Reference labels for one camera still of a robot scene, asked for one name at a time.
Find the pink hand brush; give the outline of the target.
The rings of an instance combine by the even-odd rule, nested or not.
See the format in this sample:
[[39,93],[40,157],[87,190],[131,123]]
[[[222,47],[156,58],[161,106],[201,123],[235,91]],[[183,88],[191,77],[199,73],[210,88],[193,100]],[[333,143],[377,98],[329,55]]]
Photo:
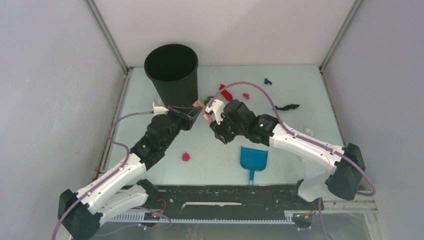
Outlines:
[[193,103],[193,106],[201,107],[201,114],[205,118],[208,125],[214,121],[211,116],[206,113],[206,107],[199,99]]

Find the blue plastic dustpan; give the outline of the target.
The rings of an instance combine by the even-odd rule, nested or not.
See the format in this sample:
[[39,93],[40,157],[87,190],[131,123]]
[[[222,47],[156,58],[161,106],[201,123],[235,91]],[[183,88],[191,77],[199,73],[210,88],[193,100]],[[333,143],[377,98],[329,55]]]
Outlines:
[[254,185],[256,172],[261,172],[267,167],[268,151],[249,147],[241,147],[240,166],[249,171],[248,186]]

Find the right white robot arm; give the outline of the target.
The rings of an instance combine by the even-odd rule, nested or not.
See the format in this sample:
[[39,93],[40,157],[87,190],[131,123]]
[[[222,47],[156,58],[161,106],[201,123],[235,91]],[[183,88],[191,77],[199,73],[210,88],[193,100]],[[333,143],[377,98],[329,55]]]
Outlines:
[[239,100],[227,104],[221,100],[211,100],[205,112],[215,116],[209,126],[215,138],[223,144],[233,141],[236,136],[243,136],[253,143],[289,151],[324,167],[325,173],[296,183],[290,196],[295,208],[304,209],[310,202],[327,196],[346,201],[356,197],[365,171],[357,145],[350,143],[342,147],[310,138],[283,126],[274,116],[256,115]]

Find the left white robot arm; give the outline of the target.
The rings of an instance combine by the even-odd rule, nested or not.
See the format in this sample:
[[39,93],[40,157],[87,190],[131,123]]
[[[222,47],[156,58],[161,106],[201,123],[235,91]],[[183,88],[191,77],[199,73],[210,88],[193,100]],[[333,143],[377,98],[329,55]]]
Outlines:
[[132,148],[124,147],[125,157],[117,165],[76,192],[67,189],[61,193],[57,224],[74,240],[89,240],[116,215],[142,205],[156,206],[156,188],[146,179],[126,192],[118,190],[158,163],[177,135],[191,130],[202,110],[201,106],[154,107],[145,134]]

